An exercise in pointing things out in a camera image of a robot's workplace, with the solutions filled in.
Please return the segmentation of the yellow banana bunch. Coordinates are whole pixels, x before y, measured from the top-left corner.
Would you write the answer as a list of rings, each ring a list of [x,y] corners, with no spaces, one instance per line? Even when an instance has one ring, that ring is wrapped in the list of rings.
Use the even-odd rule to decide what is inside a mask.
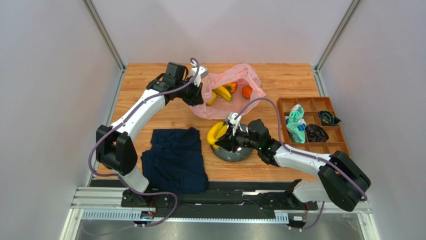
[[[207,142],[215,150],[219,149],[220,146],[216,144],[216,141],[221,138],[228,130],[228,125],[223,122],[217,122],[207,133]]]

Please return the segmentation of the yellow fake banana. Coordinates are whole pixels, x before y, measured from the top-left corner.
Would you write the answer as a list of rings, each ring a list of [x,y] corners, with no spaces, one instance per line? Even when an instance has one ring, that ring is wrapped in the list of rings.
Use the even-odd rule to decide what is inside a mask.
[[[232,100],[231,93],[229,93],[223,86],[220,86],[212,90],[212,99],[207,101],[206,105],[211,106],[217,100],[218,96],[222,97],[225,101],[228,102]]]

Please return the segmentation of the pink plastic bag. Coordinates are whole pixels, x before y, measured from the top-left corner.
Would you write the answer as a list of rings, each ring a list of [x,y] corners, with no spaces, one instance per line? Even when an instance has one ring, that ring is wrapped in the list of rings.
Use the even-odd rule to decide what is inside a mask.
[[[224,119],[230,112],[242,112],[244,116],[257,105],[253,103],[244,109],[246,104],[266,96],[258,74],[247,63],[237,64],[220,74],[209,73],[202,78],[201,83],[204,103],[191,106],[190,109],[196,116],[206,120]],[[236,86],[234,92],[222,96],[214,93],[215,89],[226,85]]]

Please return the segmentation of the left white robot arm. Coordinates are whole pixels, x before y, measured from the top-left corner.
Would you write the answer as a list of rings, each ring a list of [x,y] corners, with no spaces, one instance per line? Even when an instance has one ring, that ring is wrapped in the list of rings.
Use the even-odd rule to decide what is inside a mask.
[[[145,195],[149,180],[137,167],[138,154],[134,141],[148,121],[170,101],[182,99],[189,106],[202,105],[202,79],[209,73],[194,57],[192,69],[169,62],[146,86],[139,100],[111,125],[100,125],[96,143],[89,154],[89,166],[96,160],[119,177],[131,191]]]

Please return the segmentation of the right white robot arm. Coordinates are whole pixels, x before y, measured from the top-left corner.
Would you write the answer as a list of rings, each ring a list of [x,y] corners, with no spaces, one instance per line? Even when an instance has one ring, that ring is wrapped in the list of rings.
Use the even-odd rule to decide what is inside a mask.
[[[331,202],[351,212],[359,202],[367,201],[371,180],[343,151],[333,154],[314,153],[294,148],[271,137],[269,129],[258,119],[247,127],[224,123],[224,128],[208,138],[208,142],[229,152],[242,149],[257,151],[268,165],[295,169],[317,181],[296,181],[288,191],[301,203]]]

